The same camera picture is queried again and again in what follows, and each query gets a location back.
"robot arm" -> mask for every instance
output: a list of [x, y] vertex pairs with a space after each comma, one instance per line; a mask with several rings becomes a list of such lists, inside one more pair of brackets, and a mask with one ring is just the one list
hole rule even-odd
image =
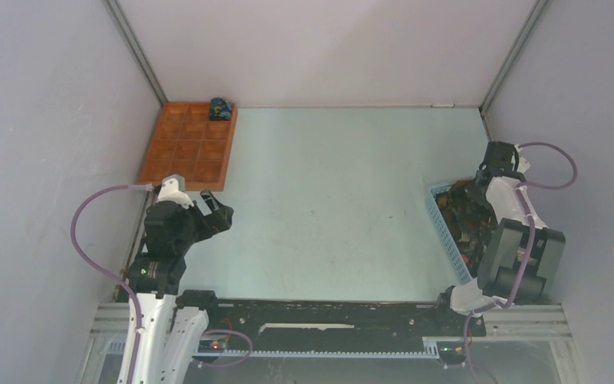
[[[476, 278], [458, 286], [451, 294], [451, 308], [467, 314], [492, 302], [506, 302], [521, 266], [529, 231], [535, 231], [531, 258], [516, 294], [517, 302], [535, 302], [552, 287], [556, 269], [566, 243], [564, 234], [552, 230], [532, 207], [524, 172], [530, 167], [520, 149], [506, 142], [490, 142], [484, 161], [474, 178], [471, 198], [474, 204], [488, 207], [497, 220], [491, 233]], [[516, 196], [520, 188], [527, 206]], [[528, 216], [535, 222], [530, 228]]]
[[[137, 329], [131, 302], [126, 353], [117, 381], [120, 384], [182, 383], [189, 360], [208, 326], [205, 310], [193, 306], [176, 308], [180, 278], [186, 268], [185, 255], [194, 243], [228, 230], [234, 211], [204, 191], [201, 196], [211, 210], [204, 215], [185, 193], [184, 181], [178, 175], [164, 179], [157, 202], [146, 213], [147, 251], [135, 258], [128, 271], [129, 285], [138, 295], [142, 309], [142, 328]], [[141, 335], [141, 341], [132, 383], [128, 383], [136, 333]]]

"table surface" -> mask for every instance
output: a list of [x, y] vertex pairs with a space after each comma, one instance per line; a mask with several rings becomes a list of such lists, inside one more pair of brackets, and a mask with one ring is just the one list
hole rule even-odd
[[216, 194], [233, 226], [191, 248], [181, 291], [435, 300], [457, 276], [428, 188], [472, 177], [486, 142], [472, 108], [240, 109]]

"white wall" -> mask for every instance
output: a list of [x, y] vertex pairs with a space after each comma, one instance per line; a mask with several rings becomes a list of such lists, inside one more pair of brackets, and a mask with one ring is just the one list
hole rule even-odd
[[535, 0], [120, 3], [171, 100], [477, 106]]
[[[0, 382], [72, 382], [107, 280], [69, 240], [72, 213], [134, 182], [158, 105], [99, 0], [0, 1]], [[118, 270], [142, 201], [80, 221]]]
[[[490, 121], [496, 139], [555, 142], [577, 160], [574, 187], [531, 195], [568, 239], [555, 294], [589, 373], [614, 382], [614, 1], [552, 2]], [[568, 177], [563, 158], [528, 157], [531, 178]]]

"blue plastic basket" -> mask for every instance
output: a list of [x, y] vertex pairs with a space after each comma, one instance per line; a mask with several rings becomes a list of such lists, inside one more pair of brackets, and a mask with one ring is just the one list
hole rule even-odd
[[434, 227], [437, 228], [441, 242], [444, 243], [444, 248], [449, 254], [449, 261], [457, 274], [460, 284], [466, 284], [472, 280], [472, 275], [469, 274], [469, 270], [462, 260], [460, 251], [457, 249], [456, 243], [453, 241], [453, 236], [451, 236], [449, 228], [446, 226], [446, 221], [444, 221], [444, 217], [441, 216], [439, 206], [437, 205], [437, 195], [450, 189], [450, 184], [447, 186], [435, 186], [430, 188], [429, 196], [427, 197], [427, 210], [429, 211], [429, 216], [432, 217]]

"orange tray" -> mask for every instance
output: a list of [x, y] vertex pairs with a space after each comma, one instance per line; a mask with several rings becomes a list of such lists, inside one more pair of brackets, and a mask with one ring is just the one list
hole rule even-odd
[[208, 102], [169, 102], [163, 107], [141, 183], [157, 186], [163, 178], [180, 174], [187, 190], [225, 189], [237, 107], [228, 122], [209, 121], [209, 107]]

